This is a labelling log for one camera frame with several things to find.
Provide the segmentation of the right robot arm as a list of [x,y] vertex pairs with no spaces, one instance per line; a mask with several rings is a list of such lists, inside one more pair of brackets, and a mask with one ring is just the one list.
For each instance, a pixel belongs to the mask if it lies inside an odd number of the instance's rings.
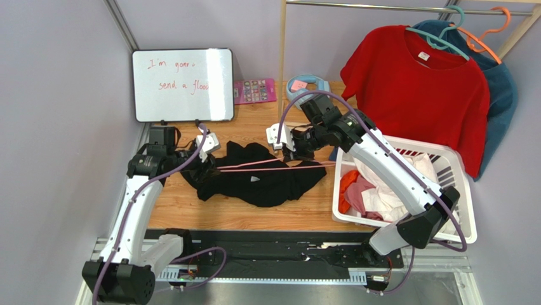
[[452,212],[460,198],[454,187],[441,187],[420,174],[369,118],[341,96],[322,90],[308,91],[302,96],[312,97],[302,104],[311,122],[307,135],[298,140],[287,129],[284,120],[294,104],[290,102],[280,122],[267,129],[267,141],[275,151],[296,152],[304,148],[311,153],[325,146],[339,147],[367,165],[394,191],[408,213],[374,231],[368,242],[374,252],[387,255],[407,246],[423,249],[435,240],[448,220],[455,226],[462,246],[457,248],[443,241],[439,244],[458,252],[467,250],[464,233]]

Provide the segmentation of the pink garment in basket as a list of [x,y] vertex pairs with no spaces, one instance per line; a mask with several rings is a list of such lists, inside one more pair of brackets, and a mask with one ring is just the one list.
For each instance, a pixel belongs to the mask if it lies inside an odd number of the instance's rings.
[[345,190],[344,199],[355,211],[359,212],[363,218],[383,220],[384,218],[378,212],[367,212],[365,209],[362,193],[374,188],[375,186],[373,184],[364,177],[359,176],[357,180]]

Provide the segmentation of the black t shirt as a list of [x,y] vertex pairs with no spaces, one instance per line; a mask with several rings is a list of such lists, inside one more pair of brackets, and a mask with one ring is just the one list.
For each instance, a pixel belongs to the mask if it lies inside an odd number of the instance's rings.
[[207,201],[216,194],[239,198],[256,207],[276,207],[288,200],[299,200],[326,176],[326,169],[313,161],[288,166],[277,160],[267,148],[258,143],[242,146],[233,141],[226,145],[227,154],[217,158],[217,165],[232,166],[249,163],[235,172],[226,172],[207,182],[194,182],[190,171],[181,172],[200,200]]

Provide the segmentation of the light blue headphones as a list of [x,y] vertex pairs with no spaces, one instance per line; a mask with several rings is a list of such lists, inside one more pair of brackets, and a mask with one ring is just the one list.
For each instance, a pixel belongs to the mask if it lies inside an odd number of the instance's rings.
[[286,95],[289,101],[296,99],[299,95],[308,92],[307,86],[313,84],[316,90],[331,92],[328,81],[313,74],[301,74],[291,78],[286,86]]

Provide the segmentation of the pink sticker card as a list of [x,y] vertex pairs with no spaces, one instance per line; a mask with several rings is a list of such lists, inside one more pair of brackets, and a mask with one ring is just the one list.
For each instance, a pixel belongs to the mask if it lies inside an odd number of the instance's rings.
[[275,82],[272,78],[234,82],[235,105],[275,102],[276,100]]

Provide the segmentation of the wooden clothes rack frame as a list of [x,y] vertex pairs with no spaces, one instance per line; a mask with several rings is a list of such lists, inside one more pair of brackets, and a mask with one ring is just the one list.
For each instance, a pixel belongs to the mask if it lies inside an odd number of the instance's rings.
[[[528,30],[535,24],[535,22],[540,18],[540,1],[520,1],[520,4],[532,4],[533,5],[533,16],[523,17],[524,20],[516,28],[516,30],[509,36],[508,40],[502,45],[498,50],[498,54],[501,57],[504,57],[512,48],[518,43],[518,41],[528,32]],[[284,60],[285,60],[285,46],[286,46],[286,15],[287,15],[287,6],[286,1],[280,2],[280,36],[279,36],[279,92],[278,92],[278,118],[280,119],[280,125],[284,124],[285,118],[288,111],[290,110],[289,106],[285,106],[283,102],[284,95]]]

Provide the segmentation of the metal hanging rod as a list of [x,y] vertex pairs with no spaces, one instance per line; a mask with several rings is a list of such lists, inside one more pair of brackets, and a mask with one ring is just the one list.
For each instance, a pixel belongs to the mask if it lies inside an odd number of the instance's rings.
[[[456,14],[460,13],[460,10],[454,10],[453,8],[437,8],[437,7],[411,7],[411,6],[385,6],[385,5],[371,5],[371,4],[347,4],[347,3],[324,3],[315,1],[286,1],[286,4],[297,6],[319,6],[329,8],[352,8],[359,10],[382,10],[382,11],[410,11],[417,13],[448,13]],[[465,10],[461,9],[466,15],[503,15],[503,11],[499,10]],[[531,11],[510,11],[511,16],[518,17],[530,17],[533,16],[533,9]]]

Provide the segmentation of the orange garment in basket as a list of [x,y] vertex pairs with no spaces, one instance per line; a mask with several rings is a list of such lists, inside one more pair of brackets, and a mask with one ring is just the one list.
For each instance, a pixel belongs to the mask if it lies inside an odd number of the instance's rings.
[[357,170],[351,170],[344,174],[340,179],[339,193],[338,193],[338,211],[341,214],[345,214],[351,207],[351,204],[345,199],[345,192],[347,188],[357,181],[360,173]]

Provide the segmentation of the whiteboard with red writing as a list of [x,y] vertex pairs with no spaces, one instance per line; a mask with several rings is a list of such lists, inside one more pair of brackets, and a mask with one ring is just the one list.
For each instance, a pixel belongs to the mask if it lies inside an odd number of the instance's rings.
[[231,49],[138,50],[132,54],[132,67],[137,121],[234,118]]

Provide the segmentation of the white crumpled garment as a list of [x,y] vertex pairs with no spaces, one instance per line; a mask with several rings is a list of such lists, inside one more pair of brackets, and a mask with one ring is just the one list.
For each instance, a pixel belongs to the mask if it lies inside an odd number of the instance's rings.
[[[426,178],[433,182],[437,180],[436,171],[428,154],[422,153],[404,158]],[[374,189],[362,193],[366,211],[378,212],[384,218],[382,221],[389,223],[404,216],[407,209],[395,192],[365,164],[358,160],[354,163],[360,176],[375,186]],[[455,234],[455,226],[448,220],[440,233]]]

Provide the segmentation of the white laundry basket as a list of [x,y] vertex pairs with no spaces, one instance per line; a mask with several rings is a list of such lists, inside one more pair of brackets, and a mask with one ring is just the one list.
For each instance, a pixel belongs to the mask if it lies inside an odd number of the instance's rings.
[[[453,209],[453,216],[457,220],[468,244],[477,240],[477,230],[472,206],[471,190],[469,181],[463,171],[463,164],[460,156],[452,149],[439,144],[431,144],[397,137],[388,137],[388,143],[395,148],[403,157],[416,156],[426,153],[429,155],[432,165],[436,171],[437,180],[435,183],[443,188],[454,187],[460,194],[456,207]],[[357,225],[371,227],[384,227],[389,222],[371,220],[360,217],[360,213],[352,207],[346,213],[338,211],[338,193],[341,177],[351,170],[357,170],[354,158],[336,149],[331,153],[330,158],[336,162],[332,218],[336,222],[351,222]]]

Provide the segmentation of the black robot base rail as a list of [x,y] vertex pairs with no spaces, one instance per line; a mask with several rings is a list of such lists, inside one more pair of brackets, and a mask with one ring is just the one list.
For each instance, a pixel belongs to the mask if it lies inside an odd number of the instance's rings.
[[157,276],[173,285],[213,283],[331,284],[380,290],[405,267],[400,250],[369,254],[362,232],[207,231],[191,232],[186,262]]

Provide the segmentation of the red t shirt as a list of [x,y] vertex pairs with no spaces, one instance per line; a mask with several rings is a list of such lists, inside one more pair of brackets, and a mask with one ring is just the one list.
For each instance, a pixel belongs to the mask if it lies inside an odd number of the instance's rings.
[[343,98],[385,135],[448,146],[478,177],[490,92],[473,59],[431,48],[406,25],[369,32],[342,68]]

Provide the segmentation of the teal plastic hanger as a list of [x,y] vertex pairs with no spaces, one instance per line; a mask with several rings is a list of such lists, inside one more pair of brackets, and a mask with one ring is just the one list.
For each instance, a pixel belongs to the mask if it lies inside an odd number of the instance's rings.
[[457,5],[449,5],[445,6],[445,8],[460,15],[458,24],[452,24],[444,20],[426,20],[410,27],[408,30],[424,38],[426,43],[434,50],[447,51],[465,60],[470,60],[465,46],[465,39],[458,33],[458,28],[464,21],[465,13]]

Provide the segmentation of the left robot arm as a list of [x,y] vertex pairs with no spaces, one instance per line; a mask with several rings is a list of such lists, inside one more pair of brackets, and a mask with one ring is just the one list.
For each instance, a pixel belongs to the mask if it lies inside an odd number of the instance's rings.
[[213,168],[211,153],[220,144],[203,123],[201,134],[184,150],[178,149],[180,130],[152,126],[149,139],[128,162],[124,199],[112,232],[95,260],[84,263],[82,276],[92,291],[92,304],[148,304],[156,278],[171,263],[189,261],[195,252],[190,231],[167,229],[147,250],[144,238],[154,205],[166,179],[193,170],[206,174]]

